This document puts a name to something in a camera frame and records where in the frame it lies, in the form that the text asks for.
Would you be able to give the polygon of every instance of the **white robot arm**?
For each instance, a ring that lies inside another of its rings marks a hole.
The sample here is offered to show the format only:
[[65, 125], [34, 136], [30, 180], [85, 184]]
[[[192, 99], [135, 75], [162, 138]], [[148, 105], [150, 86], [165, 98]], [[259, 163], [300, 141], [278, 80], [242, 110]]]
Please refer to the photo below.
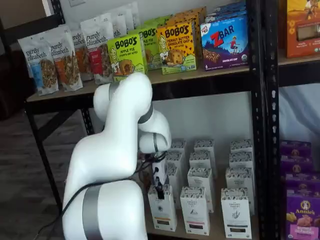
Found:
[[62, 219], [64, 237], [66, 240], [146, 240], [141, 189], [134, 181], [122, 179], [136, 170], [138, 126], [145, 132], [139, 142], [141, 151], [154, 153], [170, 148], [169, 124], [153, 109], [152, 87], [148, 77], [141, 73], [130, 75], [118, 86], [98, 87], [94, 110], [105, 121], [105, 127], [75, 146], [63, 207], [83, 186], [110, 183], [84, 189], [73, 200]]

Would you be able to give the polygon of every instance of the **gray band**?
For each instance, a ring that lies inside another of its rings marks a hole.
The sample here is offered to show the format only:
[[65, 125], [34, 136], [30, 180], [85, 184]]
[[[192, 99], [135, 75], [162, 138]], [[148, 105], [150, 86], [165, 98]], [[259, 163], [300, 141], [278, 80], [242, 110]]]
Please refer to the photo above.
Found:
[[119, 87], [119, 85], [120, 85], [119, 81], [115, 81], [110, 84], [110, 86], [109, 86], [109, 101], [111, 100], [112, 96], [114, 95], [114, 93], [117, 90], [117, 88]]
[[154, 105], [151, 102], [149, 110], [146, 112], [145, 115], [140, 117], [138, 124], [144, 124], [146, 121], [148, 121], [151, 118], [153, 113], [154, 113]]
[[103, 240], [98, 221], [98, 197], [101, 185], [89, 187], [83, 198], [82, 222], [87, 240]]

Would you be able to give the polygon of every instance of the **white box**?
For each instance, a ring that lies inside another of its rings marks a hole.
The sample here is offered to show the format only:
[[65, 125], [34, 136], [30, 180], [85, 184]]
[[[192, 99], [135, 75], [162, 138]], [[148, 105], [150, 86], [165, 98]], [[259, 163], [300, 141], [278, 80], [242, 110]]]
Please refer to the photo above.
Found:
[[226, 186], [229, 189], [247, 188], [249, 209], [255, 215], [254, 183], [251, 168], [230, 168], [225, 171]]
[[239, 151], [229, 154], [230, 168], [248, 168], [252, 171], [253, 194], [256, 195], [255, 162], [253, 153], [249, 151]]
[[208, 150], [195, 150], [190, 154], [190, 168], [211, 169], [211, 157]]
[[194, 150], [207, 150], [210, 152], [212, 174], [214, 179], [216, 179], [218, 177], [218, 171], [215, 158], [215, 140], [196, 140], [194, 143]]
[[178, 168], [178, 176], [181, 186], [185, 186], [188, 183], [187, 165], [184, 162], [184, 154], [176, 150], [169, 150], [166, 152], [165, 161], [167, 164], [174, 164]]
[[185, 231], [188, 234], [209, 235], [210, 218], [204, 187], [184, 186], [180, 195]]
[[177, 214], [172, 186], [169, 184], [163, 185], [163, 191], [164, 199], [158, 198], [158, 192], [154, 185], [150, 186], [148, 192], [154, 228], [175, 232], [177, 227]]
[[179, 169], [173, 163], [168, 163], [167, 168], [169, 184], [172, 186], [174, 206], [176, 209], [181, 209], [180, 193], [182, 185], [179, 179]]
[[245, 188], [221, 189], [221, 206], [225, 237], [251, 239], [249, 200]]
[[188, 172], [189, 187], [204, 187], [205, 198], [209, 213], [215, 211], [216, 198], [215, 187], [211, 168], [191, 167]]

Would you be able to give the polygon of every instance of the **purely elizabeth granola bag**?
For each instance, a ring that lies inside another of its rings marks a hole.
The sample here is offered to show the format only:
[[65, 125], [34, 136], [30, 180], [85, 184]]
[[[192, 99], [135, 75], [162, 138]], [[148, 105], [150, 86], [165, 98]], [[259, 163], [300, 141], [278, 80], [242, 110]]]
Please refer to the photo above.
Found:
[[98, 85], [114, 81], [107, 47], [107, 41], [114, 38], [114, 30], [108, 16], [110, 15], [102, 14], [80, 24], [89, 51], [95, 83]]
[[40, 96], [59, 90], [56, 67], [50, 48], [44, 41], [44, 34], [42, 32], [18, 40]]
[[64, 91], [72, 92], [81, 89], [83, 84], [69, 27], [60, 25], [46, 31], [44, 39], [51, 49], [51, 55]]

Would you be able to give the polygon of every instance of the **bobo's box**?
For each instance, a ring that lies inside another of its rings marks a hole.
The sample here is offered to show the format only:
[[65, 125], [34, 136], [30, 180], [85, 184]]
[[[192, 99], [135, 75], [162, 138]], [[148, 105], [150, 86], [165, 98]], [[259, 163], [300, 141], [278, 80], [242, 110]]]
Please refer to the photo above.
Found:
[[172, 186], [163, 185], [164, 199], [158, 198], [156, 187], [152, 185], [148, 192], [152, 220], [155, 229], [176, 231], [177, 215]]
[[287, 240], [319, 239], [319, 192], [287, 189], [285, 222]]
[[290, 141], [282, 140], [280, 142], [281, 155], [287, 156], [311, 156], [311, 143], [308, 141]]
[[162, 74], [197, 69], [193, 20], [158, 27], [156, 36], [162, 61]]
[[210, 219], [204, 187], [184, 186], [180, 195], [185, 231], [188, 234], [209, 235]]
[[148, 72], [142, 34], [128, 34], [111, 39], [107, 46], [115, 81], [121, 81], [135, 72]]
[[251, 239], [248, 191], [246, 188], [222, 188], [221, 206], [227, 239]]
[[204, 69], [246, 65], [249, 54], [247, 28], [246, 14], [201, 24]]

